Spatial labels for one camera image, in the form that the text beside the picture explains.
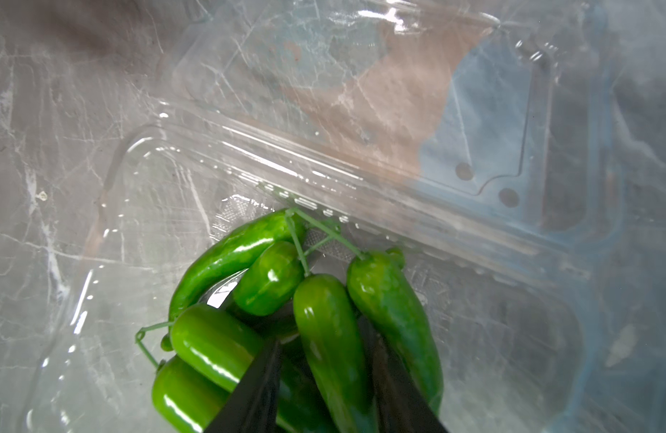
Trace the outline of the clear clamshell container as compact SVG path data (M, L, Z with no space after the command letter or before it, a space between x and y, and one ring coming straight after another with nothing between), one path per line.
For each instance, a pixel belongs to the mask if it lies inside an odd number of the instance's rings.
M116 149L17 426L167 432L136 330L200 254L282 207L400 245L453 432L619 431L603 262L622 229L598 1L217 1Z

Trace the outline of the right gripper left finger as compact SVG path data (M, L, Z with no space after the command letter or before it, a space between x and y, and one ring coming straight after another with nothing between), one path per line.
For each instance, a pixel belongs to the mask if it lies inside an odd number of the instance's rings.
M204 432L275 432L281 371L282 345L270 339Z

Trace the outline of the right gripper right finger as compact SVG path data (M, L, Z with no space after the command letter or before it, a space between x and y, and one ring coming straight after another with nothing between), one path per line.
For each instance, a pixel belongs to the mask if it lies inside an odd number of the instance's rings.
M372 350L372 386L380 432L447 433L384 338Z

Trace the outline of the green peppers bunch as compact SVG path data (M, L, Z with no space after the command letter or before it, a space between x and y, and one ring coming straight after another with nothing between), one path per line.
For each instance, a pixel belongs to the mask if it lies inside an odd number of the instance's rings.
M154 361L154 409L179 432L204 432L264 344L282 345L275 432L380 432L372 350L384 338L438 418L444 394L428 317L401 250L353 244L347 276L315 274L309 229L338 226L282 209L238 227L202 254L172 295Z

